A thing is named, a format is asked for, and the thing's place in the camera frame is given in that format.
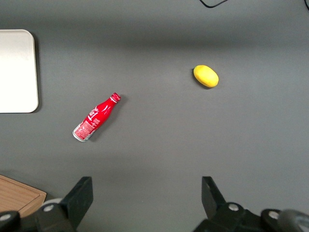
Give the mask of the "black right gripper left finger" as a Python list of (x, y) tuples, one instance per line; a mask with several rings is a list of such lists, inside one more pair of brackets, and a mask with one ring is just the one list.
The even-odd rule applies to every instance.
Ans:
[(21, 217), (18, 211), (0, 213), (2, 232), (75, 232), (93, 202), (93, 183), (82, 177), (62, 199), (46, 201), (34, 213)]

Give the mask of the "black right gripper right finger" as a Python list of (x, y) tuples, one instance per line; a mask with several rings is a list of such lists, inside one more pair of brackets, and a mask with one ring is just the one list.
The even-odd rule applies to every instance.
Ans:
[(238, 203), (227, 202), (210, 176), (202, 177), (201, 200), (207, 218), (195, 232), (280, 232), (280, 210), (265, 209), (256, 215)]

